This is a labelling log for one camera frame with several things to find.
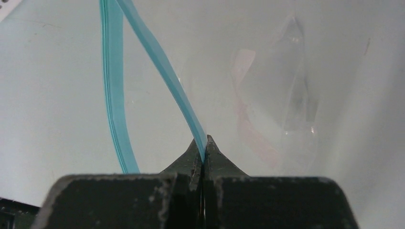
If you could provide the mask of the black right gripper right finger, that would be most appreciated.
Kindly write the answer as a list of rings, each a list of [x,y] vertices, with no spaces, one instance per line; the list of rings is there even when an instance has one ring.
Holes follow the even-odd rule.
[[[327,177],[252,177],[208,137],[203,164],[207,229],[356,229],[340,186]]]

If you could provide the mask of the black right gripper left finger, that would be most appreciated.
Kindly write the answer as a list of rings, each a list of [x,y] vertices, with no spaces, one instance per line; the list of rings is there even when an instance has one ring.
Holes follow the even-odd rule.
[[[50,189],[34,229],[198,229],[201,159],[195,142],[157,174],[67,175]]]

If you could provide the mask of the clear zip bag blue zipper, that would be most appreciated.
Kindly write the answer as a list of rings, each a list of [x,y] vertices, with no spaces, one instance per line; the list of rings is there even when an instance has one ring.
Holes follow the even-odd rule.
[[[129,120],[173,99],[206,159],[208,135],[251,175],[305,176],[317,154],[294,0],[102,0],[107,119],[122,172],[139,172]],[[164,101],[155,104],[153,95]]]

